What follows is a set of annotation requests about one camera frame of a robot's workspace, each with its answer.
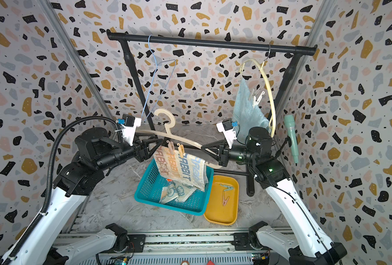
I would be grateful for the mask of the yellow clothespin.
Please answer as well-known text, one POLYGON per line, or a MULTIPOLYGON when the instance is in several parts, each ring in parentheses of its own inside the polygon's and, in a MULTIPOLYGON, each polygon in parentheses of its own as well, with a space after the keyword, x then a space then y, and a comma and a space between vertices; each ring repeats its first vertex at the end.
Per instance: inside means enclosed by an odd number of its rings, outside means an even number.
POLYGON ((180 158, 184 158, 185 157, 184 145, 177 143, 177 146, 178 146, 178 152, 179 152, 180 158))

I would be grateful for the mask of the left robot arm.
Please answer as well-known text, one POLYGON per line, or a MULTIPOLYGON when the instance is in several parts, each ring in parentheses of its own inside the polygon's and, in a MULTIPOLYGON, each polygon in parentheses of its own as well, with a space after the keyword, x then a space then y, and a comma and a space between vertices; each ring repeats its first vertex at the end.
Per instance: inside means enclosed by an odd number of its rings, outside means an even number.
POLYGON ((49 157, 43 206, 20 239, 0 256, 0 265, 76 265, 106 250, 123 252, 130 247, 127 231, 116 224, 70 246, 53 245, 72 214, 107 172, 131 159, 146 161, 161 146, 162 140, 154 134, 136 131, 135 117, 126 115, 124 119, 124 123, 113 121, 116 140, 102 127, 90 128, 76 137, 78 152, 70 164, 55 172, 62 138, 89 117, 73 121, 59 133, 49 157))

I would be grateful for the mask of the beige plastic hanger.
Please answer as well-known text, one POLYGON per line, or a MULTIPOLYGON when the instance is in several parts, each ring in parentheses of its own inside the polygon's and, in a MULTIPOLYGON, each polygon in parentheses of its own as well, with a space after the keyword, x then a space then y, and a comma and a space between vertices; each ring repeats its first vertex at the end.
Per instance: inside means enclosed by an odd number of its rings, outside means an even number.
POLYGON ((144 125, 137 128, 138 133, 155 134, 157 136, 170 138, 174 143, 187 144, 192 148, 201 149, 201 146, 220 139, 220 133, 213 125, 176 125, 175 116, 167 109, 158 109, 155 116, 166 118, 164 129, 150 130, 144 125))

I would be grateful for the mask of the cream towel blue cartoon print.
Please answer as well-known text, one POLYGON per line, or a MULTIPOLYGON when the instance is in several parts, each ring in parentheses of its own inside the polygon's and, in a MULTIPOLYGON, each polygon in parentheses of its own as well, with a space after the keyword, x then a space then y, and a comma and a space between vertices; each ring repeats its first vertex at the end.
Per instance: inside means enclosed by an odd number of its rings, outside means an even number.
POLYGON ((163 187, 161 190, 159 203, 184 203, 197 190, 198 188, 192 185, 186 185, 177 181, 168 181, 167 186, 163 187))

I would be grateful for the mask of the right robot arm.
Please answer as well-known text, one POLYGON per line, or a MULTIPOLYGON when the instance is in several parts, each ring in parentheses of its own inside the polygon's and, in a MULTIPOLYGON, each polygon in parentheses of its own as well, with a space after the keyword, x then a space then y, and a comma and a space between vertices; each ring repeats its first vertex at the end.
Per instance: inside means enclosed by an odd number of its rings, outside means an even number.
POLYGON ((290 174, 272 156, 272 138, 266 128, 253 127, 243 145, 226 140, 205 144, 201 150, 226 166, 242 163, 247 176, 260 184, 275 201, 290 225, 295 239, 276 231, 265 222, 251 227, 249 235, 255 248, 274 250, 291 265, 335 265, 347 255, 343 244, 334 242, 314 220, 302 202, 290 174))

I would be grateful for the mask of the cream RABBIT lettered towel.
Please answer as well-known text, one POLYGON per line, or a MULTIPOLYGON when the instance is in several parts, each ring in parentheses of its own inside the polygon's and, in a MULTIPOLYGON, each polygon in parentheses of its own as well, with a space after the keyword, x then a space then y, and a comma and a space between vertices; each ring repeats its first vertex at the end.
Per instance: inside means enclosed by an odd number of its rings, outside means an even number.
POLYGON ((172 154, 164 146, 155 151, 154 159, 162 177, 205 191, 209 181, 204 159, 188 153, 181 156, 177 150, 172 154))

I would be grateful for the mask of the beige pink clothespin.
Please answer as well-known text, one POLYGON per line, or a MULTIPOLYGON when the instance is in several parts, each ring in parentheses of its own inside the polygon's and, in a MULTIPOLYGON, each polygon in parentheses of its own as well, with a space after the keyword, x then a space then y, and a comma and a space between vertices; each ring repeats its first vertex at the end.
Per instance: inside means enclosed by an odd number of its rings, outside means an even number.
POLYGON ((170 141, 170 140, 167 140, 166 142, 167 142, 167 147, 168 147, 168 150, 169 150, 169 154, 170 154, 171 156, 175 155, 175 146, 174 146, 174 143, 173 143, 172 141, 170 141))

